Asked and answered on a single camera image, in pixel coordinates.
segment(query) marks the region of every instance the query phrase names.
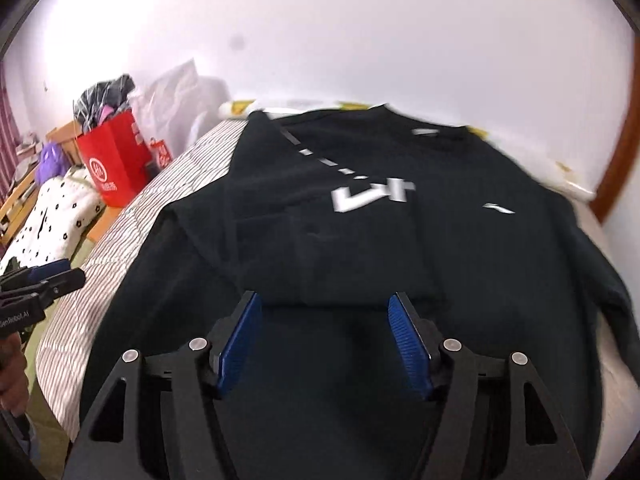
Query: striped fabric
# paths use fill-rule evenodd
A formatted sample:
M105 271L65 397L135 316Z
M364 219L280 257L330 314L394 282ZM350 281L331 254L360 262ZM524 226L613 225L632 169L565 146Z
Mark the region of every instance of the striped fabric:
M79 430L82 378L98 325L160 210L228 171L246 121L224 121L156 177L120 213L82 266L86 285L58 305L36 353L44 397L71 439Z
M11 113L9 94L4 80L4 61L0 61L0 200L8 194L18 156L15 147L20 144L20 133Z

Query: mattress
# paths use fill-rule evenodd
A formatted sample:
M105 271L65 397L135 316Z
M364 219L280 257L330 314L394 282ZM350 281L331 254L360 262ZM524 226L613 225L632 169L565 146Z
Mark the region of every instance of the mattress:
M181 155L125 208L82 266L85 287L63 298L38 347L36 373L44 397L71 439L79 431L82 377L95 333L111 298L159 211L226 174L244 121L224 121ZM590 209L574 202L582 229L609 256ZM598 355L604 388L600 443L590 478L603 480L640 430L640 390L620 359L603 316Z

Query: person's sleeve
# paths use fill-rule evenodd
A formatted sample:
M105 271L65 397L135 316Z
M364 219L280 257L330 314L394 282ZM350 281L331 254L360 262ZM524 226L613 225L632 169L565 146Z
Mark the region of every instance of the person's sleeve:
M98 329L82 384L81 422L123 352L174 351L193 337L206 336L238 301L237 289L203 259L175 213L165 208Z
M640 337L628 290L607 257L578 226L571 203L551 191L549 199L586 299L604 314L620 357L640 384Z

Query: pink curtain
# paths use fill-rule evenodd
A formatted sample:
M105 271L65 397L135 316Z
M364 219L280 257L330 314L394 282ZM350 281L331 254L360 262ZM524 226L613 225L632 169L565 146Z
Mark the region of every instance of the pink curtain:
M20 133L11 113L9 95L4 80L4 61L0 61L0 200L4 200L9 191L18 157L15 147L20 144Z

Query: purple bag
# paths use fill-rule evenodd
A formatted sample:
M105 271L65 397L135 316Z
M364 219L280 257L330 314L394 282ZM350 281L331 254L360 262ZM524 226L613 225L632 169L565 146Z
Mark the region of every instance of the purple bag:
M36 169L36 184L42 186L47 180L55 176L65 176L71 168L66 153L56 142L46 144L40 152L40 163Z

